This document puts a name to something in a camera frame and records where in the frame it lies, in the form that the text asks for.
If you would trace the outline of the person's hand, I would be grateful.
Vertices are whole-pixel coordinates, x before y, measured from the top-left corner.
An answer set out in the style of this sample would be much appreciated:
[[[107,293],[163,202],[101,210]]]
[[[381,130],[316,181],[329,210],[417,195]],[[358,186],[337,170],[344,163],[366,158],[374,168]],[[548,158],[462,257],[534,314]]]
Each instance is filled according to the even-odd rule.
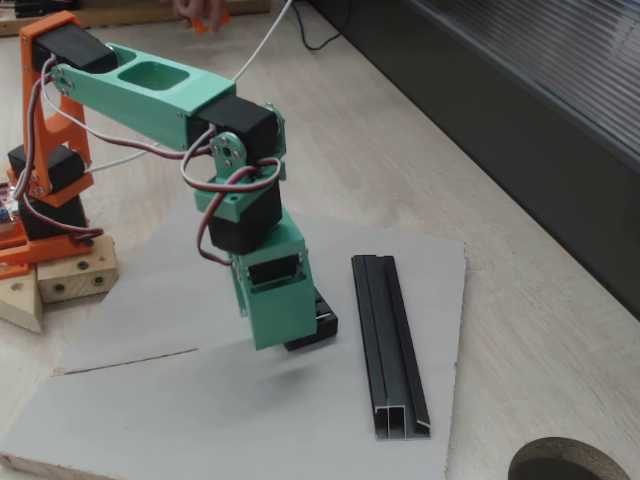
[[[226,11],[225,0],[173,0],[172,8],[183,27],[190,28],[195,18],[205,18],[208,31],[217,34]]]

